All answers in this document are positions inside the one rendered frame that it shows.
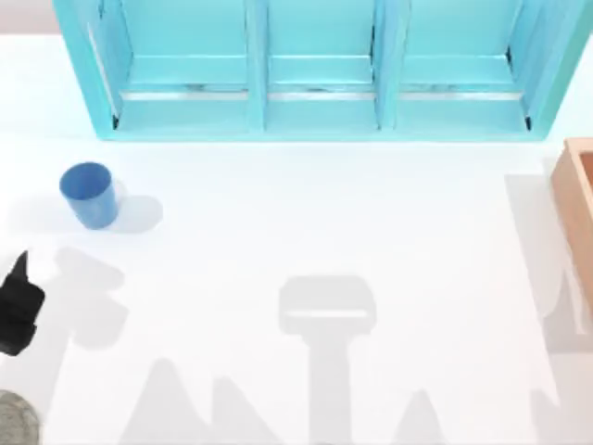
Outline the light blue rack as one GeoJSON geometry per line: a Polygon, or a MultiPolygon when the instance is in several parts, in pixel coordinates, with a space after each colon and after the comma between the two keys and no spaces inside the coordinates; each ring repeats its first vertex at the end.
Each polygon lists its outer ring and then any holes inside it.
{"type": "Polygon", "coordinates": [[[545,138],[593,0],[52,0],[96,135],[545,138]]]}

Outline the blue cup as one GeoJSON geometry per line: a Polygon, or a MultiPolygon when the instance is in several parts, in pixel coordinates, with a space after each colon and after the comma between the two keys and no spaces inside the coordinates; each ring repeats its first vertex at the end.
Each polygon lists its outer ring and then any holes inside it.
{"type": "Polygon", "coordinates": [[[104,229],[118,217],[112,175],[101,163],[88,161],[73,165],[62,174],[59,191],[86,229],[104,229]]]}

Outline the salmon-coloured shallow box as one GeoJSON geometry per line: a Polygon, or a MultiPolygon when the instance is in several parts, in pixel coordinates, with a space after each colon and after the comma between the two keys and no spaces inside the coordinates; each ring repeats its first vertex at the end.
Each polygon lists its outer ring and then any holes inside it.
{"type": "Polygon", "coordinates": [[[583,295],[593,307],[593,137],[564,140],[551,185],[583,295]]]}

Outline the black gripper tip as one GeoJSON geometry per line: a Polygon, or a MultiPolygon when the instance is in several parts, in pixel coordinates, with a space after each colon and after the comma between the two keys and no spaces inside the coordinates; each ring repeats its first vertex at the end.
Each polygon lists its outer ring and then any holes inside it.
{"type": "Polygon", "coordinates": [[[16,357],[36,333],[45,293],[28,276],[29,251],[23,251],[0,286],[0,353],[16,357]]]}

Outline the grey round coaster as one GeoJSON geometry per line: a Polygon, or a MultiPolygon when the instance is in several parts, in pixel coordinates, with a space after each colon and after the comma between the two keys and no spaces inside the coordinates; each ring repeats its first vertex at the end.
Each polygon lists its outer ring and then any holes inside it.
{"type": "Polygon", "coordinates": [[[0,445],[40,445],[41,421],[20,395],[0,390],[0,445]]]}

